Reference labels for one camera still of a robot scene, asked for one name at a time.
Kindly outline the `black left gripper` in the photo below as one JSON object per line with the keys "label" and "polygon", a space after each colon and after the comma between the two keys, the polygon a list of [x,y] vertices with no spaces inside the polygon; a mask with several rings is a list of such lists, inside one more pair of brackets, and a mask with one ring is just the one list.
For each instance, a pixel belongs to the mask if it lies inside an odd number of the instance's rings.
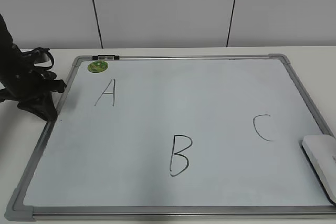
{"label": "black left gripper", "polygon": [[[54,80],[50,71],[54,58],[49,48],[38,47],[22,52],[16,44],[1,46],[1,102],[19,101],[17,107],[32,113],[44,121],[57,118],[51,92],[64,93],[67,85]],[[45,90],[51,81],[51,92]]]}

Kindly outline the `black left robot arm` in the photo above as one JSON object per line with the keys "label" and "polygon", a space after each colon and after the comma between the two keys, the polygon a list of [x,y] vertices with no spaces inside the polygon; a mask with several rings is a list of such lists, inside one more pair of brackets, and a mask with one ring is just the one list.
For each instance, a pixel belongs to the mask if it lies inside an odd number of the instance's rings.
{"label": "black left robot arm", "polygon": [[53,121],[58,113],[52,93],[63,93],[66,84],[51,71],[55,64],[49,48],[37,47],[22,52],[1,17],[1,102],[18,102],[17,107],[44,121]]}

